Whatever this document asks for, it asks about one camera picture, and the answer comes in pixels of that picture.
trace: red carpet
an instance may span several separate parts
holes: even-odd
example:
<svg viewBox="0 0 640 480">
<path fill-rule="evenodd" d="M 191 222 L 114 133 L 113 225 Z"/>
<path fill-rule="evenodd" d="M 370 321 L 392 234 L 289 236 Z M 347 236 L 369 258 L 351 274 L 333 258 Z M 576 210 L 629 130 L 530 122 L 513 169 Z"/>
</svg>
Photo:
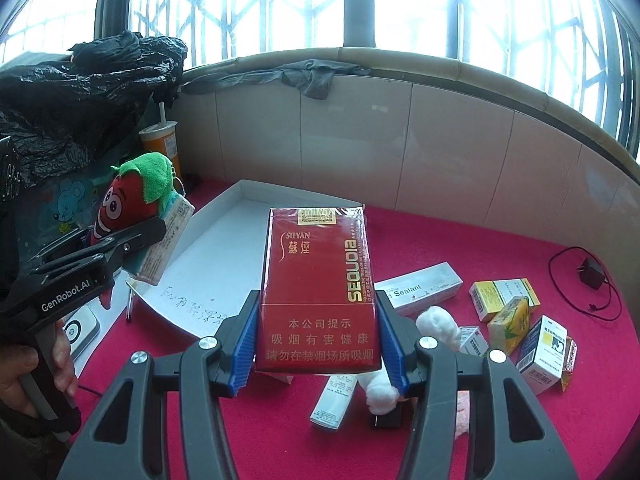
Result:
<svg viewBox="0 0 640 480">
<path fill-rule="evenodd" d="M 190 199 L 200 207 L 225 187 L 206 184 Z M 448 261 L 464 283 L 457 296 L 442 306 L 461 326 L 478 325 L 468 294 L 474 281 L 529 278 L 542 302 L 533 320 L 546 314 L 565 326 L 578 344 L 578 362 L 566 393 L 556 384 L 538 398 L 558 429 L 579 477 L 596 479 L 640 413 L 640 346 L 626 308 L 616 322 L 605 323 L 565 304 L 547 273 L 549 258 L 560 248 L 554 244 L 373 207 L 367 207 L 366 213 L 375 280 Z M 577 279 L 575 269 L 583 259 L 578 251 L 558 258 L 556 279 L 575 304 L 604 304 L 605 287 L 594 292 Z M 613 316 L 617 308 L 614 298 L 604 314 Z M 487 337 L 486 327 L 481 328 Z M 162 356 L 181 351 L 192 341 L 139 304 L 132 324 L 127 324 L 124 316 L 116 322 L 92 355 L 80 382 L 104 391 L 134 351 Z M 298 376 L 287 386 L 252 374 L 236 399 L 221 401 L 241 480 L 396 478 L 408 436 L 408 418 L 400 430 L 372 430 L 364 394 L 358 387 L 340 430 L 335 434 L 319 431 L 308 418 L 325 382 L 325 377 Z M 96 403 L 92 394 L 79 390 L 78 404 L 85 419 Z M 168 411 L 174 443 L 172 479 L 181 480 L 186 476 L 176 396 L 170 399 Z M 456 441 L 452 479 L 464 478 L 466 444 L 466 435 Z"/>
</svg>

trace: plastic cup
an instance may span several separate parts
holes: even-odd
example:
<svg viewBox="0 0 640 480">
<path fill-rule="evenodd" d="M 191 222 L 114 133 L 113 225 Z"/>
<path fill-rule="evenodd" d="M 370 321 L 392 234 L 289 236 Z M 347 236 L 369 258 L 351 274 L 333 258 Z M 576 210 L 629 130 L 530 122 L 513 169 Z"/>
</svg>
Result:
<svg viewBox="0 0 640 480">
<path fill-rule="evenodd" d="M 175 141 L 176 121 L 167 121 L 153 124 L 144 130 L 140 130 L 142 145 L 148 152 L 159 152 L 166 155 L 174 164 L 175 174 L 182 181 L 180 173 L 180 161 L 178 160 L 178 145 Z"/>
</svg>

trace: black cable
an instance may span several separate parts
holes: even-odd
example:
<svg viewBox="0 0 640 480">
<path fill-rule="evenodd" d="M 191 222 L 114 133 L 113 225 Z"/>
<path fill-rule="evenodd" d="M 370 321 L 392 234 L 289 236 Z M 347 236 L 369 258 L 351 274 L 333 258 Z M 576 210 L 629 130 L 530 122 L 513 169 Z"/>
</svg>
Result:
<svg viewBox="0 0 640 480">
<path fill-rule="evenodd" d="M 571 251 L 574 249 L 580 249 L 581 251 L 584 251 L 585 253 L 587 253 L 591 258 L 593 258 L 596 262 L 598 262 L 601 266 L 602 266 L 602 272 L 604 273 L 604 277 L 605 277 L 605 283 L 607 283 L 607 285 L 609 285 L 609 301 L 607 301 L 606 304 L 604 304 L 604 306 L 596 306 L 593 303 L 591 303 L 589 305 L 590 310 L 594 310 L 594 311 L 600 311 L 600 310 L 604 310 L 606 308 L 609 307 L 610 303 L 611 303 L 611 291 L 613 290 L 616 293 L 616 296 L 618 297 L 618 304 L 620 306 L 620 309 L 618 311 L 618 314 L 616 314 L 616 317 L 613 318 L 609 318 L 609 317 L 602 317 L 599 316 L 598 314 L 594 314 L 593 312 L 589 312 L 588 310 L 583 310 L 577 306 L 575 306 L 570 300 L 569 298 L 567 298 L 564 295 L 564 292 L 562 292 L 562 290 L 560 289 L 560 287 L 558 286 L 558 283 L 556 282 L 556 279 L 554 278 L 554 274 L 551 271 L 551 263 L 553 263 L 553 261 L 560 256 L 561 254 L 564 254 L 567 251 Z M 581 314 L 584 314 L 585 316 L 589 316 L 589 317 L 594 317 L 595 319 L 600 319 L 602 321 L 608 321 L 608 322 L 612 322 L 617 320 L 620 317 L 620 314 L 622 314 L 622 300 L 620 299 L 620 294 L 618 292 L 618 290 L 611 285 L 611 281 L 609 279 L 609 277 L 607 276 L 606 271 L 604 270 L 604 266 L 602 265 L 602 262 L 597 259 L 593 254 L 591 254 L 587 249 L 585 249 L 584 247 L 580 247 L 580 246 L 572 246 L 572 247 L 567 247 L 565 249 L 562 249 L 562 251 L 557 252 L 556 254 L 554 254 L 551 258 L 549 258 L 549 263 L 548 263 L 548 269 L 549 269 L 549 277 L 551 278 L 551 282 L 554 284 L 554 287 L 556 288 L 556 290 L 558 291 L 558 293 L 560 294 L 560 296 L 562 296 L 562 298 L 567 302 L 567 304 L 574 310 L 577 310 L 578 312 L 580 312 Z"/>
<path fill-rule="evenodd" d="M 78 388 L 86 392 L 89 392 L 90 394 L 94 394 L 95 396 L 98 396 L 98 397 L 102 396 L 102 394 L 99 391 L 89 388 L 88 386 L 82 386 L 82 384 L 78 384 Z"/>
</svg>

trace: tiled wall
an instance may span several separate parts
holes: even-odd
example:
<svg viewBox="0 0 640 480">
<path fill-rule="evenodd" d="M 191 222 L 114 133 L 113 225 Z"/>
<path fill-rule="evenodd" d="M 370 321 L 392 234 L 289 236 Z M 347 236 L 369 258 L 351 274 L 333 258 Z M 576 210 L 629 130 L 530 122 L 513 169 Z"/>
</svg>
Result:
<svg viewBox="0 0 640 480">
<path fill-rule="evenodd" d="M 567 134 L 475 97 L 336 76 L 329 98 L 279 82 L 182 95 L 183 171 L 262 180 L 580 245 L 640 326 L 640 186 Z"/>
</svg>

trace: blue gripper pad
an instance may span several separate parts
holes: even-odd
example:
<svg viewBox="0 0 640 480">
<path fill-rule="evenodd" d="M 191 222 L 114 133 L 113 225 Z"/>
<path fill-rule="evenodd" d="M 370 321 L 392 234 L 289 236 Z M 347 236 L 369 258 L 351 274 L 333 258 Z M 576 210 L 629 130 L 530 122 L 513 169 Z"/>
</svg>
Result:
<svg viewBox="0 0 640 480">
<path fill-rule="evenodd" d="M 258 328 L 258 304 L 259 301 L 254 303 L 232 355 L 231 377 L 229 377 L 228 383 L 229 392 L 232 396 L 235 396 L 238 390 L 245 386 L 251 366 L 254 363 L 255 339 Z"/>
<path fill-rule="evenodd" d="M 376 309 L 382 358 L 389 381 L 403 397 L 418 396 L 426 380 L 415 354 L 420 332 L 413 320 L 401 317 L 394 310 L 382 290 L 376 291 Z"/>
</svg>

